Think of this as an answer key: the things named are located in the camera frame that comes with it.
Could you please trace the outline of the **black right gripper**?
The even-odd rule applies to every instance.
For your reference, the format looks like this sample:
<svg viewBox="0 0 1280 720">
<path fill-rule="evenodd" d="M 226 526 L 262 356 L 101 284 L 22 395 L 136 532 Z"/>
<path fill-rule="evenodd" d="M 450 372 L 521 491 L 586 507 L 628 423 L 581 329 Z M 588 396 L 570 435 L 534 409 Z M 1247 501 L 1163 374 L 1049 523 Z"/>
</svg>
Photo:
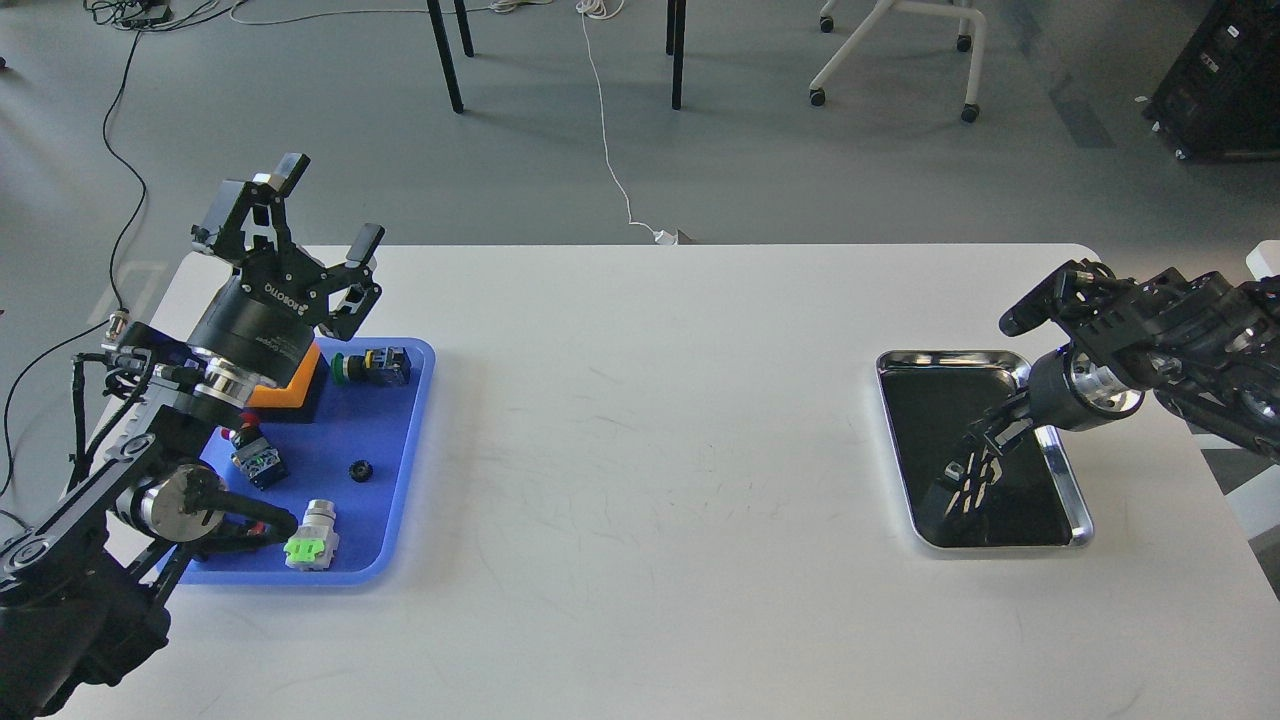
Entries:
<svg viewBox="0 0 1280 720">
<path fill-rule="evenodd" d="M 1004 455 L 1030 428 L 1083 432 L 1134 415 L 1146 393 L 1073 345 L 1038 357 L 1023 395 L 1014 395 L 973 421 L 920 501 L 923 536 L 983 536 L 987 496 L 1004 477 Z"/>
</svg>

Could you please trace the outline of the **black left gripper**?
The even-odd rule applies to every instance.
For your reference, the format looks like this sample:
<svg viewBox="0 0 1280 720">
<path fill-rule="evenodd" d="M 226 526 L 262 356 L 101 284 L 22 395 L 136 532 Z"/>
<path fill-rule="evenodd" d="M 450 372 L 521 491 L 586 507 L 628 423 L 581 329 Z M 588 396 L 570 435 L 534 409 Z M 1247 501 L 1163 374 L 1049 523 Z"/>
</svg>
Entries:
<svg viewBox="0 0 1280 720">
<path fill-rule="evenodd" d="M 344 261 L 325 272 L 292 241 L 285 199 L 308 164 L 307 155 L 288 152 L 274 170 L 223 181 L 204 220 L 191 227 L 192 249 L 233 270 L 187 343 L 275 387 L 291 383 L 314 342 L 314 325 L 303 318 L 314 300 L 302 283 L 323 273 L 316 288 L 325 315 L 317 331 L 333 340 L 352 340 L 381 297 L 372 273 L 383 225 L 364 224 Z"/>
</svg>

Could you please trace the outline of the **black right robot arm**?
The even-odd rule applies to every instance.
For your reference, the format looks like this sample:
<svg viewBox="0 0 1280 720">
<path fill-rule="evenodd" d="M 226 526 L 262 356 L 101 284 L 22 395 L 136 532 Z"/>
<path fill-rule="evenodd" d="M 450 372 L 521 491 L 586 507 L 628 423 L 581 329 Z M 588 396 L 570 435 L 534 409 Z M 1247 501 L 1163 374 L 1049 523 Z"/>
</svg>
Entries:
<svg viewBox="0 0 1280 720">
<path fill-rule="evenodd" d="M 920 503 L 932 529 L 988 527 L 1004 456 L 1042 427 L 1084 432 L 1132 416 L 1147 393 L 1172 415 L 1277 461 L 1277 279 L 1233 284 L 1169 268 L 1120 278 L 1070 260 L 1000 319 L 1009 337 L 1052 322 L 1068 337 L 1024 389 L 970 423 Z"/>
</svg>

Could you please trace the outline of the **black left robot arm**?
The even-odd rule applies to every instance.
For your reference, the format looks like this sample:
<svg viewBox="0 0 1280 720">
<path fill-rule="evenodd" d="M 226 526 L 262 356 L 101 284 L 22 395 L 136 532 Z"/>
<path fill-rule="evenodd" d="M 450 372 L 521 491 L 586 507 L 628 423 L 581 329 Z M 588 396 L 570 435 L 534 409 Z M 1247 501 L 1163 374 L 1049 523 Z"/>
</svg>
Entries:
<svg viewBox="0 0 1280 720">
<path fill-rule="evenodd" d="M 256 388 L 291 383 L 316 334 L 352 338 L 380 297 L 380 225 L 334 266 L 291 238 L 285 200 L 307 165 L 291 152 L 221 183 L 191 234 L 232 273 L 188 340 L 115 318 L 86 355 L 122 405 L 101 430 L 111 446 L 78 436 L 58 505 L 3 543 L 5 719 L 55 714 L 79 684 L 115 685 L 163 648 L 165 603 L 192 557 L 294 534 L 291 512 L 232 493 L 201 452 L 239 428 Z"/>
</svg>

